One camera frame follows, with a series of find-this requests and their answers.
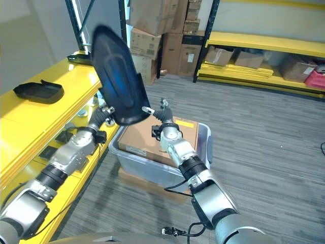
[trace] yellow metal shelving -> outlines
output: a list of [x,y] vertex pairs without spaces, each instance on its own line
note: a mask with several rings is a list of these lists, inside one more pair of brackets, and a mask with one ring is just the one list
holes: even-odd
[[211,32],[208,45],[258,48],[271,51],[325,57],[325,43],[241,33]]
[[[258,48],[264,50],[281,51],[317,57],[325,57],[325,43],[307,42],[294,39],[259,36],[239,33],[212,32],[208,45],[235,46]],[[308,87],[304,83],[284,80],[275,70],[275,74],[268,76],[256,72],[240,71],[236,69],[213,68],[213,65],[203,62],[198,71],[199,80],[212,80],[223,83],[241,84],[268,89],[282,90],[302,95],[325,97],[325,89]]]
[[[61,84],[64,96],[54,104],[30,102],[18,98],[13,91],[0,97],[0,202],[19,183],[35,177],[46,166],[47,161],[38,155],[47,145],[61,146],[54,138],[67,122],[72,121],[76,126],[88,123],[94,107],[87,102],[101,87],[93,67],[74,66],[66,59],[27,82],[40,82],[41,79]],[[82,108],[87,110],[87,117],[76,116]],[[48,204],[50,212],[40,229],[76,198],[115,135],[118,125],[108,127],[104,124],[100,129],[107,133],[106,143],[100,144],[94,154],[87,157],[86,166],[69,176],[61,186],[57,196]],[[68,209],[56,218],[44,232],[20,243],[47,243],[67,211]]]

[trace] brown cardboard box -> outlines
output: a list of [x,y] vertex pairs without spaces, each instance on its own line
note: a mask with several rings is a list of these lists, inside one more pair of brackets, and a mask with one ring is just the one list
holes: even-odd
[[188,9],[186,20],[196,20],[198,18],[199,9]]
[[141,73],[143,83],[152,85],[157,76],[157,61],[135,54],[132,54],[132,59],[137,72]]
[[200,7],[201,7],[201,3],[197,3],[197,2],[190,2],[190,3],[188,3],[188,9],[199,10]]
[[205,60],[214,65],[225,66],[228,64],[230,58],[232,57],[234,50],[227,51],[221,48],[215,48],[214,46],[209,47],[209,51]]
[[130,24],[158,36],[170,31],[178,0],[132,0]]
[[184,23],[184,34],[196,34],[198,32],[200,20],[186,20]]
[[161,36],[153,36],[137,28],[131,30],[130,51],[132,54],[157,58]]
[[193,76],[201,50],[201,45],[182,44],[178,75]]
[[183,34],[167,33],[164,35],[161,69],[177,75],[179,55],[181,53]]
[[317,64],[299,55],[289,55],[279,66],[279,71],[285,80],[305,82]]
[[147,181],[143,178],[137,177],[135,175],[129,174],[123,170],[122,167],[118,170],[118,176],[119,178],[125,182],[126,184],[132,186],[132,187],[137,187],[142,190],[145,190],[146,192],[150,194],[156,194],[162,197],[169,198],[173,201],[179,202],[179,203],[184,203],[188,197],[180,194],[175,194],[172,192],[167,192],[164,190],[164,187]]
[[235,65],[258,69],[261,66],[263,60],[264,57],[262,55],[240,51]]
[[[179,125],[184,139],[196,150],[198,123],[177,117],[174,117],[174,122]],[[175,167],[168,153],[162,150],[160,142],[151,137],[151,126],[154,125],[161,125],[161,122],[150,116],[140,123],[129,126],[118,139],[118,147],[120,150]]]
[[187,3],[187,0],[178,1],[174,21],[169,33],[183,33]]

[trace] black plastic cover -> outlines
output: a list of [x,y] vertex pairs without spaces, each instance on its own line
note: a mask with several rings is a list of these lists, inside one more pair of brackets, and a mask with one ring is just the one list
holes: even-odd
[[29,82],[14,88],[15,94],[32,102],[52,104],[59,101],[64,94],[63,87],[41,80],[41,83]]
[[132,125],[149,114],[142,106],[150,107],[140,74],[137,74],[126,43],[109,27],[99,25],[94,31],[92,65],[102,83],[101,94],[119,125]]

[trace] cable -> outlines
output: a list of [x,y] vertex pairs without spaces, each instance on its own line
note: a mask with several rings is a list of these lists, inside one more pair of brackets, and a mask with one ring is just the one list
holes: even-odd
[[204,233],[204,231],[206,230],[206,227],[205,227],[205,226],[203,226],[203,229],[202,229],[200,232],[198,232],[198,233],[196,233],[196,234],[191,234],[191,229],[192,229],[192,227],[193,227],[194,225],[201,225],[201,224],[202,224],[201,222],[197,222],[197,223],[192,223],[192,224],[189,226],[188,231],[187,231],[187,234],[185,234],[185,236],[187,236],[187,244],[190,244],[190,241],[189,241],[189,238],[190,238],[190,237],[198,237],[198,236],[200,236],[200,235],[202,235],[202,234]]
[[179,230],[179,229],[176,229],[174,227],[164,227],[162,230],[161,230],[161,233],[163,235],[173,235],[174,237],[177,237],[177,236],[187,236],[187,244],[190,244],[190,241],[189,241],[189,238],[190,237],[198,237],[200,235],[202,235],[205,230],[206,230],[206,227],[203,226],[203,229],[196,233],[196,234],[191,234],[191,229],[194,225],[202,225],[201,222],[197,222],[197,223],[192,223],[189,228],[188,228],[188,231],[184,231],[184,230]]
[[32,237],[35,237],[39,234],[41,234],[50,224],[52,224],[52,222],[57,218],[59,217],[59,215],[61,213],[63,213],[68,207],[70,207],[76,200],[73,200],[72,202],[70,202],[67,206],[65,206],[65,208],[63,210],[61,210],[42,230],[40,230],[39,232],[37,232],[35,235],[31,236]]
[[166,187],[164,188],[165,191],[167,192],[172,192],[172,193],[176,193],[176,194],[180,194],[180,195],[184,195],[184,196],[187,196],[187,197],[193,197],[193,195],[190,195],[190,194],[186,194],[186,193],[182,193],[182,192],[176,192],[176,191],[172,191],[170,189],[173,189],[173,188],[176,188],[176,187],[179,187],[181,185],[183,185],[184,183],[186,183],[186,180],[182,181],[181,183],[177,184],[177,185],[174,185],[172,187]]
[[[88,179],[87,180],[91,180],[93,177],[94,177],[94,175],[95,175],[95,173],[96,173],[97,171],[96,171],[96,169],[94,168],[93,169],[93,171],[92,171],[92,173],[89,175],[89,177],[88,177]],[[82,196],[83,194],[84,194],[84,192],[86,191],[86,188],[87,188],[88,186],[86,186],[86,187],[84,187],[83,189],[82,189],[82,191],[81,192],[79,192],[79,194],[78,194],[78,196],[75,198],[75,200],[73,200],[73,201],[71,201],[67,206],[65,206],[64,207],[64,209],[63,210],[61,210],[43,229],[41,229],[39,232],[37,232],[35,235],[33,235],[33,236],[31,236],[31,238],[32,237],[34,237],[34,236],[37,236],[38,234],[40,234],[41,232],[43,232],[57,217],[59,217],[60,216],[60,214],[61,213],[63,213],[67,208],[69,208],[74,202],[76,202],[77,201],[77,199],[78,199],[78,197],[79,196]]]
[[324,152],[324,149],[323,149],[323,145],[325,145],[325,142],[323,142],[321,145],[320,145],[320,150],[321,150],[321,152],[324,154],[324,156],[325,156],[325,152]]
[[6,206],[6,203],[8,202],[9,198],[11,198],[11,196],[17,191],[19,190],[22,186],[26,185],[27,181],[25,181],[24,183],[19,183],[19,185],[17,187],[15,187],[4,199],[4,201],[1,204],[1,208],[3,209]]

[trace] white wall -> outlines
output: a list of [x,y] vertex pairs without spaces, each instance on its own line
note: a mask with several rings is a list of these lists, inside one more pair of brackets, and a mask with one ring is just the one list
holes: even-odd
[[[90,0],[76,2],[85,14]],[[90,36],[98,23],[120,34],[118,0],[96,0],[88,21]],[[0,48],[0,95],[78,50],[65,1],[0,0]]]
[[[323,0],[293,2],[324,3]],[[203,0],[199,12],[204,30],[212,0]],[[214,31],[250,33],[325,42],[325,11],[284,5],[220,1]]]

